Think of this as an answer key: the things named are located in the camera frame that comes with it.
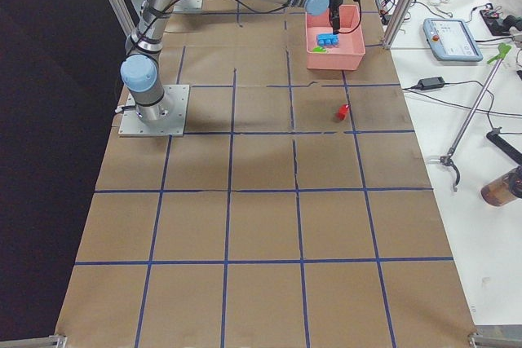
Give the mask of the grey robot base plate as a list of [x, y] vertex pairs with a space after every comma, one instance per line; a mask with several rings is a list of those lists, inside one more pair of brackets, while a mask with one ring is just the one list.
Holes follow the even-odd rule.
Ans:
[[182, 137], [186, 124], [189, 85], [164, 85], [162, 100], [153, 106], [138, 105], [131, 93], [122, 113], [119, 135], [122, 137]]

